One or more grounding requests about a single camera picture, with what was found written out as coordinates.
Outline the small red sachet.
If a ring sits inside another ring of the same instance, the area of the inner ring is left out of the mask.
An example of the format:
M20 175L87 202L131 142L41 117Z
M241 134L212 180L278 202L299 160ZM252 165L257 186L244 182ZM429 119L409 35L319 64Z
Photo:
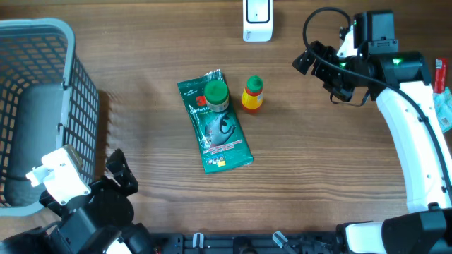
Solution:
M435 59L434 93L441 94L446 89L447 60Z

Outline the red yellow sauce bottle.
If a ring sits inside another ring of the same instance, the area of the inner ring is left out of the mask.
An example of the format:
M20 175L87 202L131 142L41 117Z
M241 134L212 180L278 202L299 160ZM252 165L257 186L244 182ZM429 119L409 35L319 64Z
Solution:
M251 76L242 93L241 103L244 111L255 114L263 104L263 81L258 75Z

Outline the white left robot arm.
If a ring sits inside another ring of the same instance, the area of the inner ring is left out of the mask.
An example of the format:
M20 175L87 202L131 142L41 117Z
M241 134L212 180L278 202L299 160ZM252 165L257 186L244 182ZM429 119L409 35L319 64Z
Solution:
M152 239L142 224L133 224L128 197L138 182L124 153L116 149L105 163L113 174L89 184L91 193L60 205L44 191L39 203L61 219L11 236L1 242L2 253L153 253Z

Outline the green 3M gloves packet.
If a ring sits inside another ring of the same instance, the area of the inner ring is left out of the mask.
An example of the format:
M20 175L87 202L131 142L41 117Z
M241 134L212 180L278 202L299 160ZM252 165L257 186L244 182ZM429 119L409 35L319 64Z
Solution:
M208 108L204 87L212 80L225 82L220 69L177 83L179 94L194 128L206 174L228 171L254 162L230 95L226 110L217 113Z

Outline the light green tissue packet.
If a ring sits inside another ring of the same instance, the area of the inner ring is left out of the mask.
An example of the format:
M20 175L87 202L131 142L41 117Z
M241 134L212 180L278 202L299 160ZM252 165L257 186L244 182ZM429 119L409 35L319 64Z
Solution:
M442 93L433 95L434 107L443 133L451 129L451 91L447 87Z

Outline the green lid jar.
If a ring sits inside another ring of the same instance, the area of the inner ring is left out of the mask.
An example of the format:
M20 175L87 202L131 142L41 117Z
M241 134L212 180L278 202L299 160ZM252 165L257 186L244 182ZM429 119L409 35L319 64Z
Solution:
M229 106L229 88L221 80L212 80L204 87L206 104L211 111L220 113Z

